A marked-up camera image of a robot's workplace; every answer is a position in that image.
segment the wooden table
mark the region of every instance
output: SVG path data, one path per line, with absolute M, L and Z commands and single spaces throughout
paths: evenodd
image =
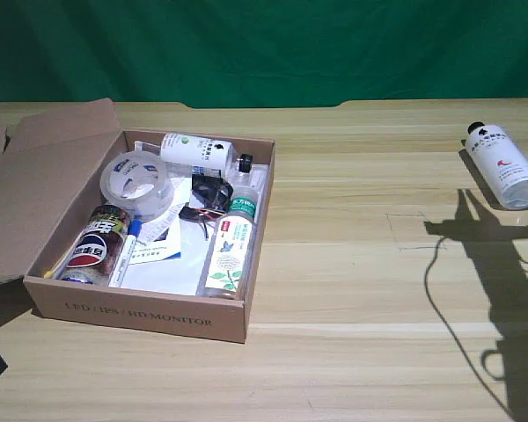
M 123 127 L 277 140 L 248 340 L 41 319 L 12 283 L 0 422 L 528 420 L 528 210 L 491 208 L 458 154 L 481 120 L 528 156 L 528 99 L 117 109 Z

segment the blue marker cap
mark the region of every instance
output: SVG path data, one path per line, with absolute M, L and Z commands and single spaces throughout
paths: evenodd
M 139 237 L 139 233 L 141 233 L 141 226 L 143 224 L 139 220 L 133 220 L 131 224 L 129 224 L 129 232 L 131 236 Z

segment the green backdrop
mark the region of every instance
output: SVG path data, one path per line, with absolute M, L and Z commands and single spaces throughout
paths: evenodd
M 528 0 L 0 0 L 0 101 L 528 97 Z

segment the bottle cap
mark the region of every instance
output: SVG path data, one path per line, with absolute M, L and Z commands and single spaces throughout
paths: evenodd
M 253 167 L 253 156 L 250 154 L 241 154 L 238 160 L 238 171 L 241 173 L 250 173 Z
M 129 231 L 128 234 L 131 236 L 138 237 L 139 233 L 141 233 L 141 227 L 143 226 L 143 223 L 140 220 L 134 220 L 129 224 Z
M 474 123 L 469 125 L 469 127 L 467 128 L 467 133 L 471 134 L 472 131 L 474 131 L 475 129 L 478 129 L 478 128 L 482 127 L 482 126 L 485 126 L 485 123 L 482 123 L 480 121 L 475 121 Z

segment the black bottle cap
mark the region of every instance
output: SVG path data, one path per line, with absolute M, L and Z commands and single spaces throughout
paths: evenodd
M 250 154 L 241 154 L 238 160 L 238 171 L 241 173 L 250 173 L 253 168 L 253 156 Z
M 469 127 L 467 128 L 467 133 L 471 134 L 472 131 L 474 131 L 475 129 L 479 129 L 482 126 L 485 126 L 485 123 L 481 123 L 480 121 L 475 121 L 474 123 L 469 125 Z

